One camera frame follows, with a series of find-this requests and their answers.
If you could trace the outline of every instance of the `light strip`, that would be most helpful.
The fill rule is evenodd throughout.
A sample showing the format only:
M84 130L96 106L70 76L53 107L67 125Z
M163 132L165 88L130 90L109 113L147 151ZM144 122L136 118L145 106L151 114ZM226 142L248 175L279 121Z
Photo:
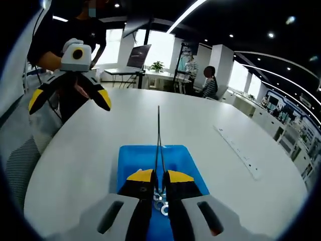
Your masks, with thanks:
M293 82L292 80L289 80L289 79L287 79L287 78L285 78L285 77L283 77L283 76L281 76L281 75L279 75L279 74L273 73L273 72L268 71L268 70L266 70L266 69L258 68L258 67L256 67L256 66L247 65L247 64L242 64L242 65L245 66L245 67L250 67L250 68L254 68L254 69L259 69L259 70L268 72L268 73L270 73L270 74L274 74L274 75L276 75L276 76L278 76L278 77L280 77L280 78L282 78L282 79L285 79L285 80L289 81L290 83L292 83L292 84L296 85L297 87L299 87L300 89L302 89L304 92L306 92L308 95L310 95L319 105L321 105L321 102L318 101L317 98L315 98L310 92L308 92L306 89L304 89L303 87L301 87L301 86L298 85L297 83Z
M63 21L63 22L68 22L67 19L63 19L63 18L60 18L60 17L57 17L57 16L52 16L52 19Z
M294 98L293 96L289 95L288 93L284 92L283 90L269 84L266 83L265 81L262 81L263 84L269 85L271 87L273 87L274 89L277 89L278 91L281 91L282 93L286 94L287 96L291 97L292 99L294 99L296 102L298 102L300 105L302 105L316 120L317 122L319 122L319 124L321 125L321 122L318 120L318 118L311 112L311 110L309 110L304 104L302 104L300 101L298 101L296 98Z
M174 28L176 28L176 26L178 24L180 24L181 21L183 21L192 11L194 11L196 8L198 8L200 5L202 5L203 3L205 3L207 0L197 0L195 3L193 3L180 17L179 19L176 20L176 22L170 27L170 29L168 29L168 31L166 33L170 34Z
M283 59L281 57L278 57L278 56L274 56L274 55L270 55L270 54L263 54L263 53L258 53L258 52L251 52L251 51L234 51L235 53L243 53L243 54L256 54L256 55L262 55L262 56L267 56L267 57L271 57L271 58L275 58L275 59L279 59L279 60L282 60L284 62L288 62L290 64L293 64L303 70L305 70L306 72L308 72L309 74L313 75L315 78L317 78L319 80L319 88L321 87L321 79L319 79L319 77L317 77L313 72L311 72L310 70L308 70L307 68L304 68L303 66L291 61L291 60L288 60L288 59Z

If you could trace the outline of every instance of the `woman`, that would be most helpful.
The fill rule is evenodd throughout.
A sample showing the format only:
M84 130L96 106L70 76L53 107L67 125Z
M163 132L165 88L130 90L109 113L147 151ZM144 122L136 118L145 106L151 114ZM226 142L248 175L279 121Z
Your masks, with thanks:
M215 78L215 68L213 66L207 66L204 69L204 75L207 78L207 80L206 80L205 87L199 93L199 97L202 97L202 98L209 97L209 98L218 100L218 97L216 96L218 87L217 87L217 81Z

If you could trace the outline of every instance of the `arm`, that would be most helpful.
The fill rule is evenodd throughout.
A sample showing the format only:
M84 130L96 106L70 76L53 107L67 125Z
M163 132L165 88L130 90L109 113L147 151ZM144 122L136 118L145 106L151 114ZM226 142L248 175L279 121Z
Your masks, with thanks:
M98 59L100 58L100 56L104 52L105 48L106 48L106 44L105 45L100 45L95 58L91 61L91 65L90 65L91 68L93 68L96 65Z
M61 67L61 58L49 51L40 57L36 65L44 69L55 71Z
M98 42L97 44L100 45L98 52L95 56L95 58L92 60L90 67L94 67L98 61L98 59L101 57L102 53L104 52L105 48L106 48L106 28L104 26L104 24L97 20L96 24L96 28L97 28L97 39Z

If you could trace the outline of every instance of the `white desk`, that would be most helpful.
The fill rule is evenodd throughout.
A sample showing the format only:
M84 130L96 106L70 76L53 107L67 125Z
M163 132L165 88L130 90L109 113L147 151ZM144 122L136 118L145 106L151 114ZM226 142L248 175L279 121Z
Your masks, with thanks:
M307 197L291 159L257 124L229 104L141 89L111 89L111 112L93 101L59 130L39 160L25 200L25 215L43 236L65 231L81 213L116 190L119 148L156 145L157 105L164 145L190 151L210 193L255 233L277 237ZM213 125L250 152L261 170L255 181Z
M163 90L164 88L164 82L163 80L167 80L167 81L172 81L174 78L174 74L168 73L168 72L155 72L155 71L151 71L151 70L146 70L146 76L148 78L153 78L156 79L159 83L156 84L156 88ZM189 75L186 75L184 77L182 77L183 75L181 74L177 74L175 80L178 82L179 84L179 89L180 89L180 93L184 93L185 90L183 84L186 83L190 83L190 81L188 80Z

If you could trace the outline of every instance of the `blue mat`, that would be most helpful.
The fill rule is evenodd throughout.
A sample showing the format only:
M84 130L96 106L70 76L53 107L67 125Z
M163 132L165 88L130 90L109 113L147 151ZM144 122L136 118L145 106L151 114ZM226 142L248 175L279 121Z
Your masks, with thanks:
M153 169L155 166L156 146L122 146L119 149L117 192L125 184L126 179L138 169ZM202 176L200 175L193 158L184 146L164 146L163 155L166 170L183 172L194 178L196 185L203 195L209 194ZM163 179L162 157L158 151L157 176L159 187ZM148 241L174 240L170 220L154 207L149 223Z

